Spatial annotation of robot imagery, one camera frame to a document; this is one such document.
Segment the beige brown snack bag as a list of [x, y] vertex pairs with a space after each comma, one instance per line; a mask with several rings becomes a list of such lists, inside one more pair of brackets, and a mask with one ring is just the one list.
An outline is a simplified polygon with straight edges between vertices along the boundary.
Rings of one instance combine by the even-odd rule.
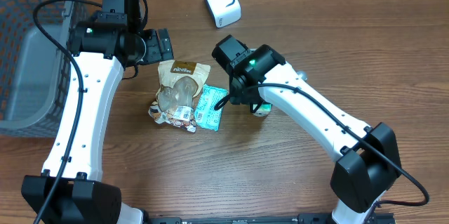
[[200, 94], [210, 66], [197, 62], [167, 60], [158, 66], [160, 88], [148, 113], [157, 124], [170, 124], [190, 133], [196, 131], [194, 99]]

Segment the teal wipes packet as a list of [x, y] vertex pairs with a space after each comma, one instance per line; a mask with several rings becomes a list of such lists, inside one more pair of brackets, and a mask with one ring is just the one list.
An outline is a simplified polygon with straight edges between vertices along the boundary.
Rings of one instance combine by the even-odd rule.
[[214, 86], [203, 86], [203, 92], [194, 111], [196, 123], [203, 129], [218, 131], [222, 108], [215, 110], [215, 105], [227, 95], [227, 90]]

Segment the green lidded white jar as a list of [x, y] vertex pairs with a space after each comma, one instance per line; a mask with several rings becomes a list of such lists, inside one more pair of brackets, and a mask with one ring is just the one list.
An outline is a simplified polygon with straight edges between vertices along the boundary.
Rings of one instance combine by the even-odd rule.
[[272, 110], [272, 105], [270, 103], [260, 103], [250, 105], [250, 112], [256, 117], [265, 117]]

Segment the yellow dish soap bottle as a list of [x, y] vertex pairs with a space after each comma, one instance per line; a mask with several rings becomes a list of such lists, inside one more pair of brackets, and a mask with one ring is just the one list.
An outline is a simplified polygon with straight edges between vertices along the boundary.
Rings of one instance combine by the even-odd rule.
[[304, 72], [304, 71], [297, 71], [297, 75], [298, 75], [298, 77], [300, 77], [303, 81], [307, 81], [307, 80], [308, 80], [307, 73]]

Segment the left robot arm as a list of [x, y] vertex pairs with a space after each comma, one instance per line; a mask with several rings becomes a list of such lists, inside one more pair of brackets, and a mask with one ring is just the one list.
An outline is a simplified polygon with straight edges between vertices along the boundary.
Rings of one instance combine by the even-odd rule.
[[60, 47], [71, 72], [58, 134], [41, 173], [25, 176], [21, 187], [36, 223], [150, 221], [102, 181], [105, 130], [125, 69], [173, 58], [167, 30], [149, 29], [147, 20], [147, 0], [102, 0]]

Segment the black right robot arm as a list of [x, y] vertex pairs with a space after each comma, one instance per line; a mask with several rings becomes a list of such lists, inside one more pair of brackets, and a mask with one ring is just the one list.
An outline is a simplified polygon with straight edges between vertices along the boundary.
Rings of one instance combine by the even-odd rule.
[[229, 35], [212, 57], [229, 75], [229, 95], [215, 109], [231, 103], [256, 112], [271, 104], [285, 112], [335, 164], [330, 186], [338, 203], [327, 223], [371, 223], [381, 197], [400, 176], [394, 131], [384, 123], [369, 126], [332, 104], [266, 44], [252, 50]]

